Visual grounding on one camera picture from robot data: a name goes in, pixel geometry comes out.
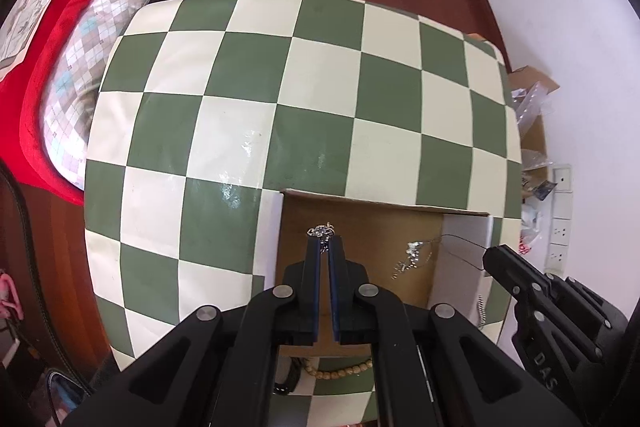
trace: table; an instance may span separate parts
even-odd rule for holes
[[[202,304],[274,284],[284,188],[487,212],[493,243],[517,248],[510,98],[494,45],[361,0],[141,9],[111,52],[86,166],[88,259],[120,367]],[[274,400],[301,425],[375,418],[372,375],[348,378]]]

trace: metal screw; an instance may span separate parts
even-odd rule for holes
[[[293,288],[288,284],[281,284],[273,289],[273,294],[278,299],[286,299],[293,295]]]
[[[361,284],[358,288],[358,293],[363,297],[375,297],[379,292],[380,290],[375,284]]]
[[[451,317],[453,317],[453,315],[456,314],[456,311],[455,309],[453,309],[453,306],[450,306],[448,304],[438,304],[436,306],[435,312],[436,312],[436,315],[441,319],[450,319]]]
[[[203,322],[215,319],[216,315],[218,315],[218,311],[213,306],[203,306],[196,311],[196,317]]]

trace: patterned bedding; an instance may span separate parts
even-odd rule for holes
[[[107,58],[149,0],[93,0],[65,45],[42,93],[40,126],[55,169],[84,190],[86,144]]]

